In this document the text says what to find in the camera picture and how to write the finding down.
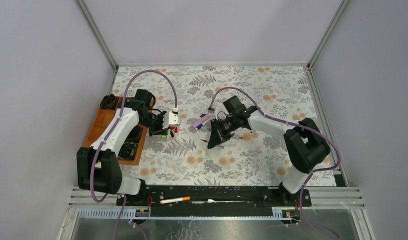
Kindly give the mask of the orange cap white marker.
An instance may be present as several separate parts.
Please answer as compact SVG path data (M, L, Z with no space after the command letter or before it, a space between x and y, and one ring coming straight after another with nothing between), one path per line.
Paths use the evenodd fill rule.
M171 203L176 203L176 202L183 202L183 201L189 201L191 199L190 196L183 196L183 197L177 197L177 198L168 198L168 199L162 199L160 200L160 204L171 204Z

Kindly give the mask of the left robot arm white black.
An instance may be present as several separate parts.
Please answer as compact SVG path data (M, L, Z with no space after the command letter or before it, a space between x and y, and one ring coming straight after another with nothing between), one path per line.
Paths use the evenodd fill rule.
M166 135L179 124L177 111L153 113L154 95L138 89L134 97L116 98L110 107L114 116L100 136L76 153L77 183L82 190L92 193L127 194L136 206L144 204L147 192L142 180L124 176L119 164L119 153L135 127L145 127L149 135Z

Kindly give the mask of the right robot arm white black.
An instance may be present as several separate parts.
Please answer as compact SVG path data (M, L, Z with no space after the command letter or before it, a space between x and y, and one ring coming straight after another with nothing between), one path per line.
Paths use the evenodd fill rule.
M292 167L279 188L279 201L285 206L293 205L298 199L298 191L307 178L327 157L331 149L320 136L320 130L310 118L299 122L275 121L264 116L255 105L246 107L237 96L223 102L228 115L224 119L212 119L207 148L212 149L233 137L239 128L260 131L284 140Z

